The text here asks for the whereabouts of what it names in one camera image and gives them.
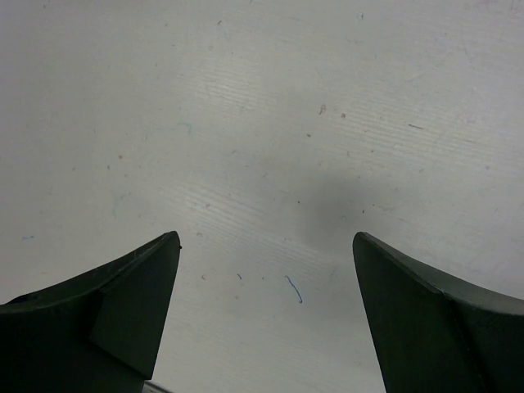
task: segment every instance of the white floor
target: white floor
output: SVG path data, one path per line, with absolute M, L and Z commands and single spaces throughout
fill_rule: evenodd
M 156 382 L 383 391 L 357 231 L 524 297 L 523 39 L 521 0 L 2 2 L 0 301 L 174 229 Z

